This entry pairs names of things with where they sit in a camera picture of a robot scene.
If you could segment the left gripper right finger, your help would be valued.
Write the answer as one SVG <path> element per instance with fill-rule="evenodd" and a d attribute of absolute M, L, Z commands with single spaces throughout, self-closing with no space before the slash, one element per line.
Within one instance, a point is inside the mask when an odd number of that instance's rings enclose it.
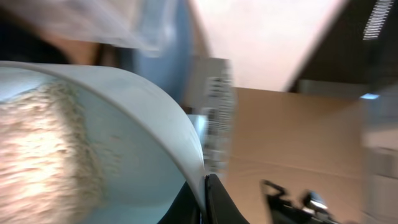
<path fill-rule="evenodd" d="M 205 178 L 206 212 L 210 224 L 249 224 L 216 174 Z"/>

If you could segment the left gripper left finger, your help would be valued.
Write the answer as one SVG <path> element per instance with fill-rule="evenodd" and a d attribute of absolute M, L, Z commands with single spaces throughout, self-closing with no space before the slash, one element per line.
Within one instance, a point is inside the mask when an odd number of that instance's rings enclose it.
<path fill-rule="evenodd" d="M 180 192 L 158 224 L 200 224 L 201 213 L 195 196 L 184 183 Z"/>

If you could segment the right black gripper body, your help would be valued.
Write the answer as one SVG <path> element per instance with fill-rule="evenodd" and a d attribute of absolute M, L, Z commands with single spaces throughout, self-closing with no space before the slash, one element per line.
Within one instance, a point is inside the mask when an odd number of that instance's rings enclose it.
<path fill-rule="evenodd" d="M 315 191 L 305 190 L 300 205 L 294 204 L 288 190 L 269 180 L 260 184 L 273 224 L 339 224 L 328 211 L 324 199 Z"/>

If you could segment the light blue bowl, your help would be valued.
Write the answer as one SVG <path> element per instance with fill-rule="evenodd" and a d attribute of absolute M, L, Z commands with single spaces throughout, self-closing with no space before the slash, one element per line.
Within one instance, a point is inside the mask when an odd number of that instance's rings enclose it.
<path fill-rule="evenodd" d="M 1 103 L 52 82 L 75 91 L 104 195 L 79 223 L 158 223 L 184 183 L 206 218 L 201 143 L 183 109 L 149 80 L 113 67 L 1 62 Z"/>

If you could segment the pile of white rice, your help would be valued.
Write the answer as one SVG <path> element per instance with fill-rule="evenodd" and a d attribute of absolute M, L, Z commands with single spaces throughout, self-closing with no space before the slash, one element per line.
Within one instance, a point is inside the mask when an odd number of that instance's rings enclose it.
<path fill-rule="evenodd" d="M 69 84 L 1 103 L 1 223 L 79 223 L 101 205 L 103 184 Z"/>

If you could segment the light blue plastic cup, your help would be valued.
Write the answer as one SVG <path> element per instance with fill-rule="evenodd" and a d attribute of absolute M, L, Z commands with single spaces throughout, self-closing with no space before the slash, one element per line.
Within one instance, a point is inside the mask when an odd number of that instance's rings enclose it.
<path fill-rule="evenodd" d="M 117 48 L 118 67 L 146 78 L 180 104 L 192 66 L 191 21 L 188 2 L 178 0 L 174 21 L 167 27 L 169 41 L 161 55 L 149 57 L 138 49 Z"/>

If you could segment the grey dishwasher rack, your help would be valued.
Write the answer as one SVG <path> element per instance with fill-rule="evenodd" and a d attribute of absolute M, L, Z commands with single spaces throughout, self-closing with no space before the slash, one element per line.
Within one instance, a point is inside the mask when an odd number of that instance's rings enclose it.
<path fill-rule="evenodd" d="M 229 61 L 195 57 L 183 105 L 205 120 L 200 134 L 205 170 L 222 173 L 228 166 L 236 107 Z"/>

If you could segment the clear plastic waste bin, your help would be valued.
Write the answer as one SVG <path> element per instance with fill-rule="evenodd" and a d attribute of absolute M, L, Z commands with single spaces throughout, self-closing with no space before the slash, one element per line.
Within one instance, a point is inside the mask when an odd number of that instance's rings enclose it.
<path fill-rule="evenodd" d="M 2 0 L 1 7 L 69 39 L 138 48 L 158 56 L 177 0 Z"/>

